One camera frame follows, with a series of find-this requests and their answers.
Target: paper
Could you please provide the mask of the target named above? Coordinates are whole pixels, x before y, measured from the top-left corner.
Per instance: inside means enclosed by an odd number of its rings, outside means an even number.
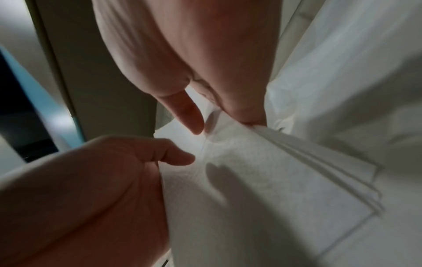
[[[176,267],[313,266],[379,212],[372,165],[346,156],[330,169],[339,158],[327,149],[290,137],[282,148],[221,111],[206,118],[207,134],[177,121],[155,134],[197,156],[191,166],[160,164]],[[349,183],[356,172],[362,180]]]

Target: human hand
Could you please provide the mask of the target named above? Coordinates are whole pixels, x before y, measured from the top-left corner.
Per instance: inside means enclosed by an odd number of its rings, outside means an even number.
[[[166,139],[99,138],[0,181],[0,266],[151,266],[168,250],[156,162]]]
[[[230,116],[266,124],[264,96],[281,0],[93,0],[102,38],[122,73],[193,133],[203,118],[189,83]]]

